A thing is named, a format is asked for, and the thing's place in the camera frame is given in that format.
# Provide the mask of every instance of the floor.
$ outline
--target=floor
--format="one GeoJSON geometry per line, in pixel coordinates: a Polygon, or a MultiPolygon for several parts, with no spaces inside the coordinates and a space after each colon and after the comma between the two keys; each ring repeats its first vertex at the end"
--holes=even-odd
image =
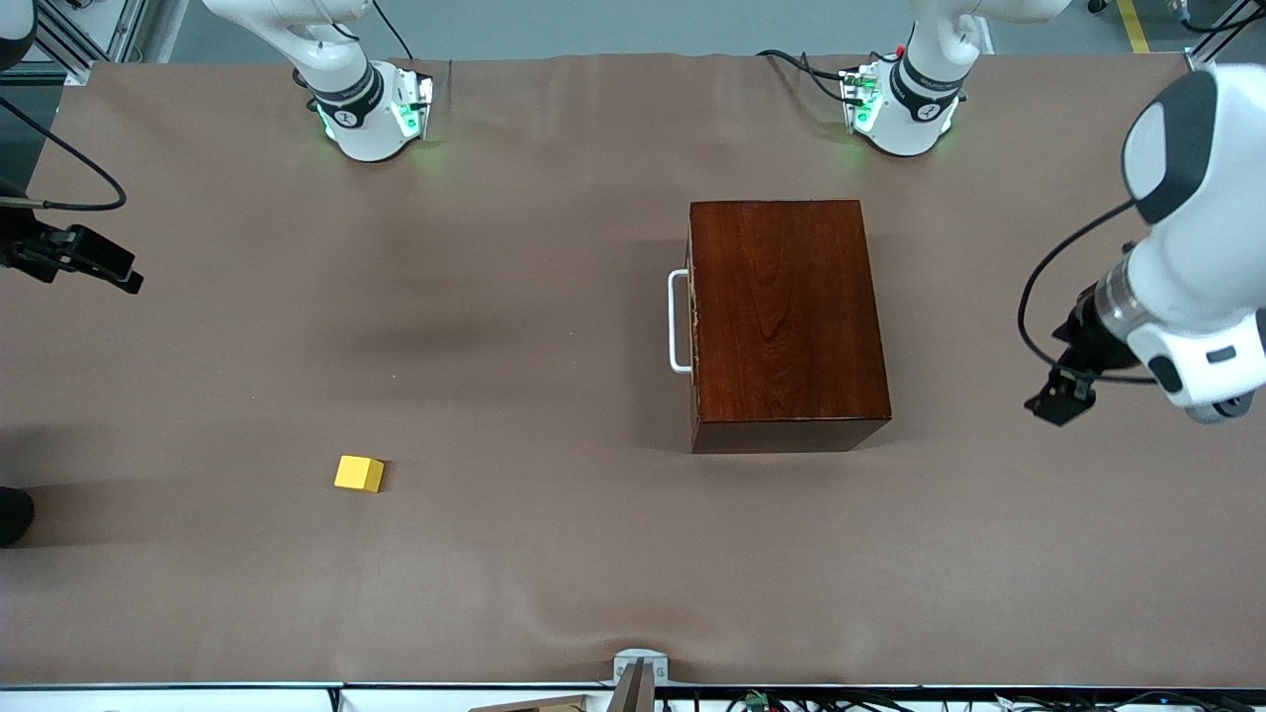
{"type": "MultiPolygon", "coordinates": [[[[794,6],[767,0],[381,0],[418,57],[525,60],[561,54],[672,52],[753,54],[781,48],[810,54],[887,49],[900,42],[912,15],[904,3],[805,0],[794,6]]],[[[1213,23],[1229,0],[1194,0],[1196,23],[1213,23]]],[[[154,0],[143,56],[172,62],[280,62],[263,41],[213,15],[200,0],[154,0]]],[[[375,16],[354,23],[371,57],[400,56],[387,28],[375,16]]],[[[1181,51],[1193,35],[1174,22],[1162,0],[1113,3],[1098,15],[1076,0],[1042,25],[991,23],[1000,54],[1095,54],[1181,51]],[[1137,16],[1137,22],[1127,18],[1137,16]]],[[[1224,53],[1227,61],[1266,61],[1266,27],[1246,32],[1224,53]]],[[[44,125],[61,100],[61,87],[5,87],[5,96],[44,125]]],[[[0,117],[0,175],[27,185],[43,141],[13,117],[0,117]]]]}

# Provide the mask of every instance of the black cable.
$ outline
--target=black cable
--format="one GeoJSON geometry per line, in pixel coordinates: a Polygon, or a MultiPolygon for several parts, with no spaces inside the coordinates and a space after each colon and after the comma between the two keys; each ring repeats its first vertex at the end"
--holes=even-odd
{"type": "Polygon", "coordinates": [[[354,34],[352,34],[352,33],[347,32],[346,29],[338,27],[338,23],[329,23],[329,27],[334,28],[334,32],[337,32],[337,33],[342,34],[343,37],[351,39],[352,42],[360,42],[361,41],[360,37],[356,37],[354,34]]]}
{"type": "Polygon", "coordinates": [[[1191,20],[1179,20],[1179,22],[1182,24],[1182,27],[1185,27],[1190,32],[1196,32],[1200,34],[1218,34],[1219,32],[1227,32],[1228,29],[1246,28],[1262,18],[1266,18],[1266,11],[1257,11],[1242,20],[1220,24],[1218,27],[1195,27],[1191,24],[1191,20]]]}
{"type": "MultiPolygon", "coordinates": [[[[1028,327],[1024,326],[1024,317],[1028,314],[1028,300],[1029,300],[1029,296],[1033,295],[1033,285],[1037,284],[1037,279],[1039,276],[1042,276],[1042,272],[1046,270],[1046,267],[1052,261],[1055,261],[1055,258],[1058,257],[1061,252],[1063,252],[1065,250],[1067,250],[1070,245],[1072,245],[1074,242],[1081,239],[1089,232],[1094,231],[1099,226],[1106,223],[1108,220],[1115,218],[1117,215],[1124,213],[1125,210],[1129,210],[1133,207],[1134,207],[1134,199],[1131,198],[1129,200],[1122,203],[1120,205],[1117,205],[1115,208],[1108,210],[1103,215],[1099,215],[1098,218],[1090,220],[1089,223],[1086,223],[1085,227],[1082,227],[1077,232],[1075,232],[1075,233],[1070,234],[1069,237],[1063,238],[1063,241],[1061,241],[1050,252],[1047,252],[1046,257],[1042,257],[1042,261],[1038,262],[1036,267],[1033,267],[1033,274],[1029,275],[1028,281],[1024,283],[1024,291],[1020,293],[1020,305],[1019,305],[1019,309],[1017,309],[1017,313],[1015,313],[1015,326],[1017,326],[1017,328],[1019,328],[1020,338],[1024,341],[1024,346],[1028,346],[1029,351],[1032,351],[1038,359],[1041,359],[1042,361],[1044,361],[1051,367],[1060,369],[1061,371],[1063,371],[1063,372],[1069,374],[1070,376],[1072,376],[1075,379],[1079,379],[1079,380],[1091,380],[1091,381],[1098,380],[1098,381],[1103,381],[1103,383],[1123,383],[1123,384],[1124,383],[1129,383],[1129,384],[1155,384],[1156,383],[1156,380],[1153,380],[1153,379],[1142,378],[1142,376],[1104,376],[1104,375],[1099,375],[1099,374],[1091,374],[1090,371],[1079,371],[1076,369],[1070,369],[1069,366],[1065,366],[1065,365],[1060,364],[1057,360],[1055,360],[1046,351],[1042,351],[1042,348],[1033,341],[1033,337],[1029,336],[1028,327]]],[[[1061,709],[1052,709],[1052,712],[1063,712],[1063,711],[1061,711],[1061,709]]]]}
{"type": "Polygon", "coordinates": [[[904,706],[901,706],[901,704],[899,704],[899,703],[896,703],[896,702],[894,702],[894,701],[884,697],[882,694],[875,694],[872,692],[866,692],[866,690],[862,690],[862,689],[848,690],[848,694],[851,697],[860,697],[863,701],[868,701],[872,704],[879,704],[880,707],[887,707],[889,709],[895,709],[896,712],[914,712],[909,707],[904,707],[904,706]]]}
{"type": "Polygon", "coordinates": [[[58,138],[57,134],[39,125],[39,122],[24,114],[22,109],[10,104],[9,100],[5,99],[4,96],[0,96],[0,106],[4,106],[5,109],[9,110],[10,114],[18,117],[22,120],[22,123],[38,130],[48,141],[52,141],[53,143],[61,146],[62,149],[65,149],[67,153],[78,158],[81,163],[92,168],[92,171],[96,175],[101,176],[105,180],[105,182],[110,184],[110,188],[113,188],[114,193],[118,195],[118,198],[115,198],[110,203],[57,203],[53,200],[41,200],[39,201],[41,208],[54,209],[54,210],[76,210],[80,213],[103,213],[105,210],[114,210],[115,208],[122,208],[123,204],[128,201],[128,194],[124,193],[123,186],[119,185],[119,181],[114,180],[114,176],[108,174],[105,168],[97,166],[91,158],[81,153],[78,148],[75,148],[70,143],[66,143],[65,141],[58,138]]]}
{"type": "Polygon", "coordinates": [[[404,38],[400,37],[399,32],[396,32],[395,25],[391,24],[391,20],[387,19],[387,14],[384,13],[382,8],[379,6],[379,0],[373,0],[373,9],[379,11],[379,16],[382,18],[382,22],[387,25],[387,29],[391,30],[391,34],[396,35],[396,42],[400,43],[400,48],[404,49],[404,53],[409,56],[409,61],[410,62],[415,61],[413,51],[409,49],[408,44],[405,44],[404,38]]]}
{"type": "Polygon", "coordinates": [[[1029,707],[1017,708],[1018,712],[1025,712],[1028,709],[1048,711],[1048,712],[1063,712],[1063,711],[1076,711],[1076,712],[1115,712],[1117,709],[1120,709],[1122,707],[1125,707],[1127,704],[1138,704],[1139,702],[1143,702],[1143,701],[1146,701],[1148,698],[1152,698],[1152,697],[1160,697],[1165,702],[1180,702],[1182,704],[1189,704],[1189,706],[1193,706],[1193,707],[1199,707],[1200,709],[1204,709],[1204,712],[1229,712],[1229,709],[1225,708],[1225,707],[1223,707],[1223,706],[1212,704],[1209,702],[1204,702],[1203,699],[1198,699],[1198,698],[1188,696],[1188,694],[1181,694],[1181,693],[1175,693],[1175,692],[1166,692],[1166,690],[1144,692],[1142,694],[1134,696],[1134,697],[1132,697],[1132,698],[1129,698],[1129,699],[1127,699],[1124,702],[1118,702],[1115,704],[1096,704],[1096,703],[1087,702],[1086,699],[1077,698],[1077,697],[1075,697],[1074,702],[1071,702],[1071,703],[1060,703],[1060,702],[1051,702],[1051,701],[1046,701],[1046,699],[1038,699],[1036,697],[1020,696],[1020,697],[1015,698],[1015,702],[1023,702],[1025,704],[1029,704],[1029,707]]]}
{"type": "MultiPolygon", "coordinates": [[[[1231,14],[1227,15],[1227,16],[1232,16],[1233,18],[1233,16],[1238,15],[1239,13],[1243,13],[1246,8],[1248,8],[1251,5],[1255,5],[1256,3],[1257,3],[1257,0],[1239,0],[1239,4],[1236,5],[1234,9],[1229,10],[1231,14]]],[[[1208,56],[1210,58],[1212,57],[1217,57],[1218,52],[1222,52],[1222,49],[1227,46],[1227,43],[1231,42],[1232,39],[1234,39],[1243,29],[1244,28],[1237,28],[1237,29],[1232,30],[1231,34],[1225,34],[1225,35],[1205,34],[1200,39],[1200,43],[1195,46],[1194,52],[1196,54],[1201,53],[1204,51],[1204,48],[1205,48],[1206,44],[1209,44],[1214,39],[1218,39],[1219,41],[1218,47],[1215,49],[1213,49],[1212,52],[1208,53],[1208,56]]]]}
{"type": "MultiPolygon", "coordinates": [[[[808,54],[800,54],[800,57],[804,58],[804,66],[808,67],[809,66],[809,56],[808,54]]],[[[849,106],[861,106],[861,105],[865,104],[865,101],[862,101],[861,99],[849,99],[847,96],[841,96],[839,94],[836,94],[834,91],[832,91],[830,89],[828,89],[825,84],[822,84],[822,80],[818,79],[818,75],[814,73],[814,72],[812,72],[812,71],[809,72],[809,79],[813,80],[813,84],[818,85],[818,89],[820,89],[823,94],[825,94],[827,96],[830,96],[832,99],[834,99],[836,101],[839,101],[841,104],[847,104],[849,106]]],[[[836,81],[839,81],[839,75],[836,75],[836,81]]]]}
{"type": "Polygon", "coordinates": [[[782,60],[784,62],[791,65],[793,67],[800,70],[801,72],[817,75],[817,76],[820,76],[822,79],[833,79],[836,81],[839,81],[839,73],[838,72],[828,72],[825,70],[817,70],[817,68],[810,67],[809,66],[808,54],[803,54],[805,57],[804,63],[800,63],[800,60],[796,60],[795,57],[793,57],[791,54],[787,54],[786,52],[782,52],[781,49],[766,49],[763,52],[757,52],[756,56],[757,57],[776,57],[776,58],[782,60]]]}

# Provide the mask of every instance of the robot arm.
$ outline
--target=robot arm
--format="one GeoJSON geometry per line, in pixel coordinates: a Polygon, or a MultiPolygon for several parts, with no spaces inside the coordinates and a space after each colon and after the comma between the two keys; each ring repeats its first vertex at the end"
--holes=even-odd
{"type": "MultiPolygon", "coordinates": [[[[1143,364],[1198,422],[1248,410],[1266,384],[1266,68],[1191,72],[1134,120],[1122,171],[1151,226],[1057,336],[1060,362],[1101,374],[1143,364]]],[[[1063,424],[1094,404],[1089,380],[1055,369],[1028,407],[1063,424]]]]}
{"type": "Polygon", "coordinates": [[[861,67],[863,79],[846,85],[846,95],[862,103],[846,108],[848,124],[889,153],[917,156],[928,151],[950,130],[963,80],[984,48],[984,28],[976,18],[1042,23],[1069,3],[910,0],[914,29],[905,53],[895,62],[861,67]],[[867,89],[871,82],[875,89],[867,89]]]}
{"type": "Polygon", "coordinates": [[[0,71],[16,65],[35,42],[35,1],[0,0],[0,71]]]}
{"type": "Polygon", "coordinates": [[[299,70],[325,134],[357,161],[381,161],[425,133],[430,77],[371,62],[337,23],[365,15],[370,0],[204,0],[251,30],[299,70]]]}

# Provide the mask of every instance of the metal bracket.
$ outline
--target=metal bracket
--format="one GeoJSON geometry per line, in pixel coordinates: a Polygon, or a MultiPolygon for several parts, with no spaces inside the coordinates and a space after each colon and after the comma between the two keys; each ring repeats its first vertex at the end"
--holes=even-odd
{"type": "Polygon", "coordinates": [[[668,656],[667,654],[660,652],[658,650],[649,650],[646,647],[629,647],[615,654],[615,664],[613,665],[614,677],[611,678],[611,684],[619,684],[620,675],[624,674],[624,668],[637,664],[638,660],[646,660],[651,669],[655,671],[655,684],[666,685],[668,683],[668,656]]]}

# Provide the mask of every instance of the wood grain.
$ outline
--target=wood grain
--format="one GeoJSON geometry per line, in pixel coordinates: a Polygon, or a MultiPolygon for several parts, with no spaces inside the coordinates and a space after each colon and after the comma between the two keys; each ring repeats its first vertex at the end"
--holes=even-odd
{"type": "Polygon", "coordinates": [[[741,450],[839,450],[891,418],[857,200],[695,203],[690,231],[695,451],[741,445],[709,424],[838,422],[834,447],[776,427],[741,450]]]}

